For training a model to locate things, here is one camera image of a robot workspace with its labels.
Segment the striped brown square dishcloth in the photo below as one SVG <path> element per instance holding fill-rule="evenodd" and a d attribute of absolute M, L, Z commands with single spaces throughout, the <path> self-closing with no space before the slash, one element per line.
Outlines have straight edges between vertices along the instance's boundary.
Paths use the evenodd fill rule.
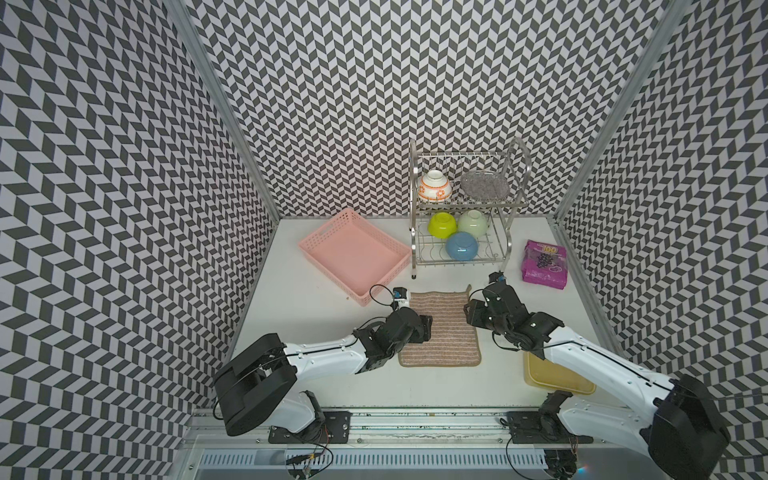
<path fill-rule="evenodd" d="M 476 329 L 466 322 L 464 306 L 471 291 L 412 293 L 410 307 L 432 317 L 431 338 L 408 344 L 398 361 L 405 368 L 477 367 L 482 361 Z"/>

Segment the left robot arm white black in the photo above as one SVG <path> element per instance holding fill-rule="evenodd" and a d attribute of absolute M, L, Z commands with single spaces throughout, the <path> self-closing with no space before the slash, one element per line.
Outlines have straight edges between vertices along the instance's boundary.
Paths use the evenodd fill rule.
<path fill-rule="evenodd" d="M 312 443 L 321 437 L 326 417 L 304 383 L 379 369 L 405 346 L 428 342 L 432 324 L 432 317 L 401 306 L 335 341 L 285 343 L 276 333 L 266 334 L 214 375 L 219 419 L 231 437 L 266 425 Z"/>

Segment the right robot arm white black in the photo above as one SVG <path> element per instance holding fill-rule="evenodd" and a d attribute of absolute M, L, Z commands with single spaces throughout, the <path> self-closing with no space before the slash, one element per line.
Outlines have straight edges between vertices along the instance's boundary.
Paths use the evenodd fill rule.
<path fill-rule="evenodd" d="M 498 278 L 464 307 L 469 325 L 512 348 L 560 365 L 620 401 L 595 403 L 568 391 L 548 395 L 539 411 L 573 436 L 588 436 L 644 454 L 673 479 L 707 479 L 730 443 L 724 417 L 708 388 L 646 370 L 587 340 L 548 313 L 531 313 Z"/>

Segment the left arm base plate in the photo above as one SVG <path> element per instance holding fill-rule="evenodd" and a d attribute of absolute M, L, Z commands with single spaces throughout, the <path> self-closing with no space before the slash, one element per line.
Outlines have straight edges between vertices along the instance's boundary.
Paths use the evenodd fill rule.
<path fill-rule="evenodd" d="M 291 433 L 282 427 L 271 427 L 269 444 L 347 444 L 349 441 L 352 413 L 350 411 L 325 411 L 324 420 L 315 420 L 299 433 Z"/>

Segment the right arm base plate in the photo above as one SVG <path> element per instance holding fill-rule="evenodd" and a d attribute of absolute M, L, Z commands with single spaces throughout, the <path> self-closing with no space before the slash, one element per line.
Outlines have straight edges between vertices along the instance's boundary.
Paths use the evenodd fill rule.
<path fill-rule="evenodd" d="M 500 423 L 509 430 L 514 444 L 585 444 L 594 442 L 590 436 L 577 436 L 552 414 L 538 411 L 508 411 Z"/>

